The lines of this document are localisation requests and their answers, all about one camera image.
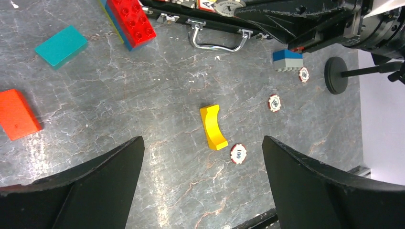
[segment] red lego brick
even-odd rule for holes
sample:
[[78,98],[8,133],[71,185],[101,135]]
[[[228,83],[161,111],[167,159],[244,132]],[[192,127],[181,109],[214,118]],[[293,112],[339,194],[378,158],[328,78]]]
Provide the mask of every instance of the red lego brick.
[[133,48],[156,37],[138,0],[107,0],[107,4]]
[[0,93],[0,125],[11,141],[42,129],[27,101],[16,89]]

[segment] orange block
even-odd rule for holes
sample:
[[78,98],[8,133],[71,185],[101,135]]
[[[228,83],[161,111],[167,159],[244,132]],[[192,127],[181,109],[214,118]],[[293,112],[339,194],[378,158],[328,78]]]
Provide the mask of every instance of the orange block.
[[16,89],[0,92],[0,125],[11,141],[42,130],[24,96]]

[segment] black round base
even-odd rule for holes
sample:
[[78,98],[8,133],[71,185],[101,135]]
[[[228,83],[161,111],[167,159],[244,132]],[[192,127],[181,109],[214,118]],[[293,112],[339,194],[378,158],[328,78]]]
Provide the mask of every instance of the black round base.
[[348,78],[342,77],[341,72],[347,71],[344,60],[340,57],[331,57],[325,65],[325,83],[332,94],[343,93],[347,88]]

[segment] metal handle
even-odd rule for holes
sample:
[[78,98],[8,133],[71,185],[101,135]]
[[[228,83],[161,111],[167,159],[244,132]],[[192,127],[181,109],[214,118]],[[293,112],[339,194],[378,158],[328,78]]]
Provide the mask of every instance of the metal handle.
[[190,24],[191,28],[193,29],[192,35],[189,38],[190,38],[191,45],[197,49],[209,49],[209,50],[236,52],[244,46],[247,39],[249,39],[250,35],[253,33],[253,31],[250,31],[250,30],[239,30],[238,32],[242,34],[242,40],[239,43],[239,45],[234,48],[228,48],[225,46],[215,45],[215,44],[197,44],[196,39],[197,39],[198,31],[203,30],[203,26],[206,25],[206,23],[201,22],[201,21],[191,20],[191,19],[188,19],[186,21],[186,23]]

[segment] metal rod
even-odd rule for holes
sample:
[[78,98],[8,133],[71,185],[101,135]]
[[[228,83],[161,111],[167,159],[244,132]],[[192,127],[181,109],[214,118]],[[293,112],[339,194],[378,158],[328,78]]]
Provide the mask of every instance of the metal rod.
[[390,62],[381,64],[375,67],[356,69],[346,72],[341,72],[342,77],[351,77],[356,75],[366,75],[371,73],[391,73],[401,69],[402,62]]

